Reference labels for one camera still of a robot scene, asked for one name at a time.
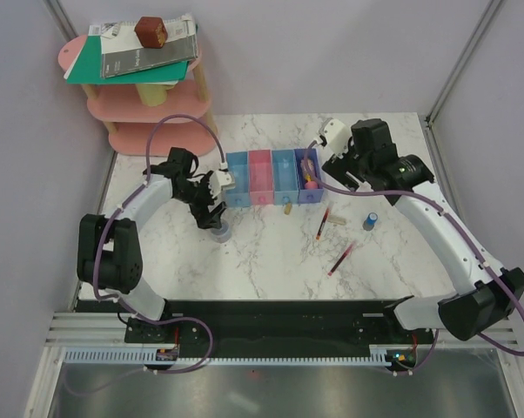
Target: blue bin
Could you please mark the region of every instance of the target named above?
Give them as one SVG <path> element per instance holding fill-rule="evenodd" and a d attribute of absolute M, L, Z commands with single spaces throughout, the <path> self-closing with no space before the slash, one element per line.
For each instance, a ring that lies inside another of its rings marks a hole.
<path fill-rule="evenodd" d="M 300 162 L 305 157 L 305 149 L 296 149 L 295 150 L 295 160 L 297 168 L 297 179 L 299 181 L 299 203 L 319 203 L 322 200 L 322 195 L 324 194 L 324 189 L 322 186 L 319 186 L 318 189 L 305 189 L 306 180 L 303 178 L 303 170 L 300 166 Z M 308 152 L 308 158 L 314 163 L 314 170 L 316 171 L 316 176 L 321 179 L 320 174 L 320 162 L 318 161 L 318 155 L 316 150 L 311 149 Z"/>
<path fill-rule="evenodd" d="M 273 204 L 287 205 L 299 201 L 299 182 L 293 150 L 272 151 Z"/>
<path fill-rule="evenodd" d="M 235 188 L 225 191 L 225 203 L 228 207 L 248 207 L 251 197 L 248 192 L 248 152 L 227 153 L 229 172 L 235 178 Z"/>

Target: green folder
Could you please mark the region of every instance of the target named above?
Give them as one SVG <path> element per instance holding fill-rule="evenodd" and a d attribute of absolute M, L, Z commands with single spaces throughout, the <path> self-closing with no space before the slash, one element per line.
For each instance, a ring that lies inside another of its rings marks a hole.
<path fill-rule="evenodd" d="M 139 84 L 163 83 L 185 79 L 188 62 L 164 65 L 163 67 L 124 74 L 123 76 L 101 78 L 102 45 L 100 37 L 88 37 L 80 51 L 68 84 Z"/>

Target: white table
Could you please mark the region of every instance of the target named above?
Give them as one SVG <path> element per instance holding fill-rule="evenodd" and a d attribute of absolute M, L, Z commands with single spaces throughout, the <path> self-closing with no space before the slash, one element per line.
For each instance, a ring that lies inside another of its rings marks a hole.
<path fill-rule="evenodd" d="M 322 121 L 333 116 L 350 125 L 382 118 L 400 155 L 432 163 L 415 113 L 244 115 L 217 118 L 225 152 L 302 148 Z M 319 149 L 320 163 L 330 154 Z M 163 158 L 154 158 L 157 164 Z M 218 166 L 217 151 L 200 159 L 199 172 Z M 121 202 L 139 181 L 144 158 L 118 155 L 105 208 Z M 333 185 L 337 183 L 325 178 Z M 327 204 L 346 226 L 326 224 L 315 239 Z M 371 232 L 362 229 L 369 212 L 379 215 Z M 165 205 L 140 233 L 144 276 L 166 299 L 179 300 L 356 300 L 430 296 L 453 290 L 447 274 L 417 230 L 383 197 L 353 198 L 326 192 L 322 203 L 230 208 L 224 214 L 232 239 L 220 245 L 197 229 L 188 206 Z M 347 245 L 356 246 L 332 277 L 327 275 Z M 80 299 L 93 299 L 84 284 Z"/>

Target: reflective floor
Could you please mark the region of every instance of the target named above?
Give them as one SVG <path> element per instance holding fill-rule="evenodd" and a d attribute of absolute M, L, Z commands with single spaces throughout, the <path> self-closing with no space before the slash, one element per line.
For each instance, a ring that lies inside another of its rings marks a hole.
<path fill-rule="evenodd" d="M 136 366 L 69 365 L 89 390 Z M 84 398 L 57 388 L 63 418 L 515 417 L 496 353 L 437 351 L 413 377 L 362 367 L 214 366 L 182 375 L 139 373 Z"/>

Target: wall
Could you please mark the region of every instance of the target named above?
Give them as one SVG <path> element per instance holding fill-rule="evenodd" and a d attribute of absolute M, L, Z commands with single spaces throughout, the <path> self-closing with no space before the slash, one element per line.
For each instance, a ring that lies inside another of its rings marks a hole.
<path fill-rule="evenodd" d="M 110 151 L 64 84 L 64 40 L 38 1 L 0 2 L 0 417 L 23 416 L 53 311 L 75 277 L 77 223 Z"/>
<path fill-rule="evenodd" d="M 434 128 L 465 220 L 524 269 L 524 0 L 504 4 Z"/>
<path fill-rule="evenodd" d="M 428 113 L 488 0 L 58 0 L 91 23 L 176 17 L 200 26 L 219 114 Z"/>

